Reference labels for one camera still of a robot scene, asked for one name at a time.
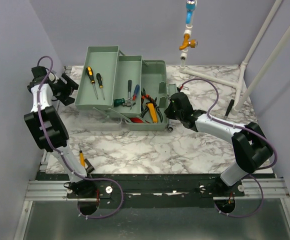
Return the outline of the orange box cutter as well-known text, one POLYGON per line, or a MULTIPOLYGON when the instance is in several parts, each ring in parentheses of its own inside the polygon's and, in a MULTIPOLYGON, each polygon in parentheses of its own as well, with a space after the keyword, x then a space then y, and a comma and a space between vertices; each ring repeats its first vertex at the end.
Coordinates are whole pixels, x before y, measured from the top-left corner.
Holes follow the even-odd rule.
POLYGON ((154 104, 151 102, 148 102, 148 103, 146 103, 146 108, 151 116, 152 122, 157 124, 158 123, 158 116, 157 116, 154 104))

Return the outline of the yellow black screwdriver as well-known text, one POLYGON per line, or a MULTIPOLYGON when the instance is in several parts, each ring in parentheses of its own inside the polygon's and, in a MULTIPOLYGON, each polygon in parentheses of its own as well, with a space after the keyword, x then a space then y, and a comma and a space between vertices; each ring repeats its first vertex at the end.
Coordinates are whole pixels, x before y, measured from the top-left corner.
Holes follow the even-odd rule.
POLYGON ((101 76, 100 73, 97 73, 97 74, 96 74, 96 79, 97 79, 97 82, 98 82, 99 88, 100 88, 100 90, 101 90, 102 97, 103 97, 103 99, 105 100, 106 98, 105 98, 105 94, 104 94, 103 78, 102 78, 102 76, 101 76))
POLYGON ((86 69, 85 69, 85 72, 86 72, 86 74, 87 74, 87 76, 89 78, 90 83, 93 86, 93 90, 94 90, 94 93, 95 93, 95 97, 98 100, 99 97, 98 97, 98 93, 97 93, 96 86, 95 86, 96 81, 94 79, 93 70, 92 70, 92 68, 90 66, 87 66, 86 69))

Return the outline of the orange long nose pliers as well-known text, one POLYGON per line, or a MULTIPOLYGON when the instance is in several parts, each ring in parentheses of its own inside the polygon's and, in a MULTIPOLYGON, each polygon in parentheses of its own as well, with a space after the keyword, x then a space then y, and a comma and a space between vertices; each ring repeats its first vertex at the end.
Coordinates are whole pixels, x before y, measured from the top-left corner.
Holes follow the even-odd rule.
POLYGON ((152 103, 154 105, 154 107, 157 107, 157 98, 152 98, 149 94, 146 94, 146 90, 143 88, 143 90, 141 91, 141 111, 144 110, 144 101, 145 99, 149 100, 150 103, 152 103))

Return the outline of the green tool box clear lid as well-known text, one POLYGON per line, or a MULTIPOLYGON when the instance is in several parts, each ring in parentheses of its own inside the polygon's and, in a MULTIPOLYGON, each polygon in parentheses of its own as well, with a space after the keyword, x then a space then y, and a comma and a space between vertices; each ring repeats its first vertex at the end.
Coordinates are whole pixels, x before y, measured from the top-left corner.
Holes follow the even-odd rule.
POLYGON ((176 92, 176 86, 167 81, 167 66, 163 60, 144 60, 141 55, 125 55, 119 46, 89 46, 83 65, 82 75, 74 102, 78 118, 86 128, 96 131, 108 131, 112 123, 125 122, 132 131, 168 130, 171 120, 164 111, 169 105, 169 98, 176 92), (98 99, 86 74, 86 67, 93 71, 98 99), (105 100, 97 81, 97 73, 102 76, 105 100), (114 107, 115 99, 128 98, 128 80, 132 80, 131 96, 135 86, 140 90, 132 108, 114 107), (141 91, 153 99, 162 113, 162 122, 153 123, 150 114, 141 117, 141 91), (149 123, 133 123, 130 118, 140 118, 149 123))

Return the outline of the blue handle screwdriver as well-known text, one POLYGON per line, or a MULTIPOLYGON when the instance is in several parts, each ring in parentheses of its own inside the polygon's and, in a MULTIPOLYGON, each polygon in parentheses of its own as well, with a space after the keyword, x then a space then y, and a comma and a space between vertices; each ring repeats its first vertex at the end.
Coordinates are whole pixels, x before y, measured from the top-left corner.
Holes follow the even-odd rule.
POLYGON ((137 96, 138 96, 139 91, 140 91, 140 85, 137 84, 137 85, 135 86, 135 89, 134 89, 134 92, 133 92, 133 95, 132 95, 132 102, 131 102, 131 107, 130 107, 131 109, 132 109, 133 105, 134 105, 135 102, 136 102, 136 98, 137 98, 137 96))

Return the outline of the green handle screwdriver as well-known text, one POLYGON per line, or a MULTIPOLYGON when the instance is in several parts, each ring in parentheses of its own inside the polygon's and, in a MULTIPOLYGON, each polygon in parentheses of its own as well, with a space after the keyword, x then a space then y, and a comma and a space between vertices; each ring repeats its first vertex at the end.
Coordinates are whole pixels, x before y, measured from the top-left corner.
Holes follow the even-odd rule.
POLYGON ((117 98, 113 101, 113 106, 114 107, 124 106, 128 100, 129 99, 125 99, 125 98, 117 98))

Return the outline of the small black claw hammer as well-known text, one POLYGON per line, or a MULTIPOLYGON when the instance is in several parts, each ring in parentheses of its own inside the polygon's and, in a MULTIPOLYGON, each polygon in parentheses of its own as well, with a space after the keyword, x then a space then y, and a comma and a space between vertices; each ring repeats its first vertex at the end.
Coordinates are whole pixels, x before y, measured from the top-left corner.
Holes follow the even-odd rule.
POLYGON ((124 100, 124 103, 122 104, 124 107, 132 107, 132 80, 129 79, 127 82, 127 92, 128 92, 128 98, 124 100))

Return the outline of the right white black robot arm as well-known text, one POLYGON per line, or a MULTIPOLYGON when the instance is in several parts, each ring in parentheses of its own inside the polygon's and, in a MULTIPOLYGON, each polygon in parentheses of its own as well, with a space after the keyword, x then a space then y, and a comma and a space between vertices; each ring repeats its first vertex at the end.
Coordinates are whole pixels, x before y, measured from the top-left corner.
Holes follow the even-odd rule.
POLYGON ((213 117, 206 111, 194 110, 183 92, 170 97, 169 106, 164 113, 167 118, 180 121, 187 129, 206 133, 232 144, 235 162, 220 174, 215 183, 215 191, 221 196, 232 192, 234 184, 254 173, 274 153, 257 123, 235 125, 213 117))

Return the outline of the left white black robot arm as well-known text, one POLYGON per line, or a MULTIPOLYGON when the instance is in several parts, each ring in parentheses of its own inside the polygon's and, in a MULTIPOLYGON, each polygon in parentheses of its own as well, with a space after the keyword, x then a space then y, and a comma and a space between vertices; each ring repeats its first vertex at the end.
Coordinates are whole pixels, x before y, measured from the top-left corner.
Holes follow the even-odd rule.
POLYGON ((70 95, 78 85, 68 77, 65 77, 68 82, 62 81, 41 65, 33 67, 31 72, 33 79, 27 89, 32 94, 33 104, 30 112, 23 116, 25 124, 37 146, 61 163, 69 177, 68 187, 73 190, 79 186, 78 191, 84 197, 92 197, 96 185, 86 180, 86 168, 71 150, 68 131, 53 106, 53 98, 65 104, 73 103, 74 99, 70 95))

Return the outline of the silver ratchet wrench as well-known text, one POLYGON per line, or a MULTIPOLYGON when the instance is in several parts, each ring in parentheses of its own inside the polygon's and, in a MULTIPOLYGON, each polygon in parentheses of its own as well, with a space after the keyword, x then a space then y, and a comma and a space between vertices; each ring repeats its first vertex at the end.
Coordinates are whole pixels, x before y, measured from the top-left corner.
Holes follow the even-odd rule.
POLYGON ((172 125, 168 125, 168 126, 167 126, 167 130, 171 133, 171 132, 174 131, 174 128, 173 128, 172 125))

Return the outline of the black mounting rail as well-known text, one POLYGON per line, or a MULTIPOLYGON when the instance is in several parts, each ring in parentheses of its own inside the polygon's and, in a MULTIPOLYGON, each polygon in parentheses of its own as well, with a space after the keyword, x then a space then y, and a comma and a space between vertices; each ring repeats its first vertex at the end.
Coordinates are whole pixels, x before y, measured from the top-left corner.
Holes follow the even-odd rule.
POLYGON ((102 209, 122 208, 212 208, 217 200, 242 197, 269 197, 276 178, 272 173, 256 173, 225 190, 216 184, 217 174, 93 174, 82 190, 69 189, 66 174, 39 172, 35 181, 65 181, 66 201, 102 209))

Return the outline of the aluminium rail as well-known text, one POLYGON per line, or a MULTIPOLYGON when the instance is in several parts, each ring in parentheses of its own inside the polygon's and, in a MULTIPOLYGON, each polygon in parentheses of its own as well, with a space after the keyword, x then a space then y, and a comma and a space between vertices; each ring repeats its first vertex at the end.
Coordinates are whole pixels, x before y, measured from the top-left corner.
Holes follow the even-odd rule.
POLYGON ((29 181, 25 201, 66 201, 65 181, 29 181))

